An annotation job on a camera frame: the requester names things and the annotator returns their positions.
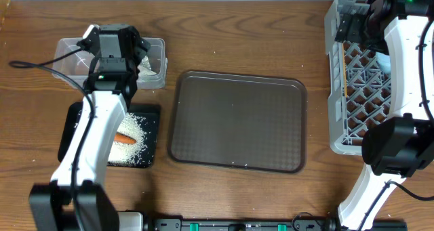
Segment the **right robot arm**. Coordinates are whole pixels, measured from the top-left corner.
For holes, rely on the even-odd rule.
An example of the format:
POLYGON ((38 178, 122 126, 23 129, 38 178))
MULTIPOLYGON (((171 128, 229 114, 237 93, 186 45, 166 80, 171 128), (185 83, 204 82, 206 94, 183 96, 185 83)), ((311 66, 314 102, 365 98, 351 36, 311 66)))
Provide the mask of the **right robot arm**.
POLYGON ((363 169, 324 230, 405 230, 375 217, 390 194, 433 162, 433 0, 367 0, 345 9, 335 40, 389 59, 391 102, 385 121, 361 141, 363 169))

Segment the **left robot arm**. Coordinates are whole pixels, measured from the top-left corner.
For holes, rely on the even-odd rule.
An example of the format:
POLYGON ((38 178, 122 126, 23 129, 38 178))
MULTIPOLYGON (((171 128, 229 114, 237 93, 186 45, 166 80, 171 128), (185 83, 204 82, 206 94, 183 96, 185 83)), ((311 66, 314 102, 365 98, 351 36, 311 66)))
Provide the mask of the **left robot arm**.
POLYGON ((143 230, 144 216, 117 211, 104 191, 115 134, 137 90, 139 60, 99 58, 84 85, 83 107, 68 150, 47 184, 35 184, 29 203, 38 230, 143 230))

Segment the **light blue bowl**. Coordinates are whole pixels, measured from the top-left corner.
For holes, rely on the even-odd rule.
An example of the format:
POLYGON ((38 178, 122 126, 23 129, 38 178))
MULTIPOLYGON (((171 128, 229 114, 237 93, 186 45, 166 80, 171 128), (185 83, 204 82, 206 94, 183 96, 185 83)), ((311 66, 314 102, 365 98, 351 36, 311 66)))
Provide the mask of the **light blue bowl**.
POLYGON ((376 62, 384 74, 391 74, 391 59, 389 55, 376 52, 376 62))

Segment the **white napkin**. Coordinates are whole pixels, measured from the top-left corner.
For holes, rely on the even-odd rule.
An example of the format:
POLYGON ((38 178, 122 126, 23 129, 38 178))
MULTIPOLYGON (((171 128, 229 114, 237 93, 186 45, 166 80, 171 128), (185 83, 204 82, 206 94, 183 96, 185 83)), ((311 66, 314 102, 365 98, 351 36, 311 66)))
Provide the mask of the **white napkin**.
POLYGON ((138 65, 138 70, 139 70, 138 73, 139 77, 153 76, 157 74, 155 71, 152 70, 151 63, 149 62, 148 56, 145 56, 141 60, 141 62, 138 65))

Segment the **wooden chopstick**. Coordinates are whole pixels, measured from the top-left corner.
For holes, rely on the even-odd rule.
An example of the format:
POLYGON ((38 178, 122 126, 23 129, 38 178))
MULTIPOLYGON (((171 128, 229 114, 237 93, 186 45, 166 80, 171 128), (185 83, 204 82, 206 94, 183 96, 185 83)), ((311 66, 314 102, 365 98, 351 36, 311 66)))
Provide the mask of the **wooden chopstick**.
POLYGON ((345 62, 345 52, 344 52, 344 49, 342 49, 342 71, 343 71, 344 97, 345 98, 348 97, 346 69, 347 69, 347 65, 346 65, 346 62, 345 62))

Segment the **pile of rice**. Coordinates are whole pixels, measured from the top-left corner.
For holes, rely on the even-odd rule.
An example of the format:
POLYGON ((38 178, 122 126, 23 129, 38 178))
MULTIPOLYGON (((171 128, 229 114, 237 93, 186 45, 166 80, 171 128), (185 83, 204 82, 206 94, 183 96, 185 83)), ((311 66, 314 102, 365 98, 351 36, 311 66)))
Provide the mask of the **pile of rice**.
POLYGON ((108 157, 109 165, 133 167, 142 160, 142 153, 148 148, 146 144, 148 130, 147 118, 127 113, 122 120, 108 157))

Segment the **orange carrot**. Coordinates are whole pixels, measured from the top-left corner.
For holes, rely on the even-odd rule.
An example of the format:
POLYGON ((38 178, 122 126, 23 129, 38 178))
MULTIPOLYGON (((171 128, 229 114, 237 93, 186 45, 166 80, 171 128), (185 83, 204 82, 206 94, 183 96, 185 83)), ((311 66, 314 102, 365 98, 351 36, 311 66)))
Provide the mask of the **orange carrot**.
POLYGON ((127 144, 127 145, 134 145, 136 143, 136 140, 134 138, 131 138, 130 136, 124 135, 122 133, 116 133, 114 142, 118 142, 121 144, 127 144))

